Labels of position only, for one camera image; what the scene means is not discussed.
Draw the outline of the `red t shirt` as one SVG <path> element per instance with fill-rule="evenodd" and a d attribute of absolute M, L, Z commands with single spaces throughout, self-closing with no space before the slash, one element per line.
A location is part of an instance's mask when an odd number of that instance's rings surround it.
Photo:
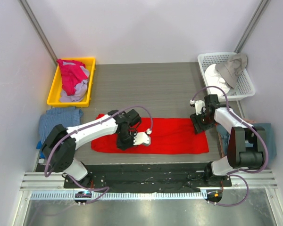
<path fill-rule="evenodd" d="M 117 148 L 117 135 L 91 141 L 91 149 L 100 153 L 202 154 L 209 147 L 205 132 L 196 134 L 189 118 L 154 118 L 149 146 L 139 145 L 125 151 Z"/>

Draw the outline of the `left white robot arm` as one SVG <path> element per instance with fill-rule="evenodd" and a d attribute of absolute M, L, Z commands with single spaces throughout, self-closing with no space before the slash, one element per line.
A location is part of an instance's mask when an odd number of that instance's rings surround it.
<path fill-rule="evenodd" d="M 140 145 L 149 145 L 151 130 L 138 132 L 134 126 L 142 122 L 134 110 L 113 110 L 97 120 L 74 127 L 55 126 L 41 148 L 47 163 L 45 177 L 52 172 L 63 172 L 81 188 L 87 187 L 91 176 L 85 165 L 75 158 L 75 152 L 84 144 L 95 139 L 116 135 L 116 147 L 127 150 Z"/>

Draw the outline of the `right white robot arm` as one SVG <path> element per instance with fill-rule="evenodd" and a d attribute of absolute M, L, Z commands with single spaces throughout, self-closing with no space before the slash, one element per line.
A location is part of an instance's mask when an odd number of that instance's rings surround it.
<path fill-rule="evenodd" d="M 226 180 L 230 174 L 243 171 L 259 173 L 268 164 L 268 149 L 265 144 L 266 132 L 239 117 L 228 103 L 219 102 L 217 95 L 207 95 L 204 100 L 190 100 L 195 113 L 190 115 L 196 134 L 219 124 L 229 133 L 229 144 L 225 157 L 209 162 L 203 180 L 208 186 Z"/>

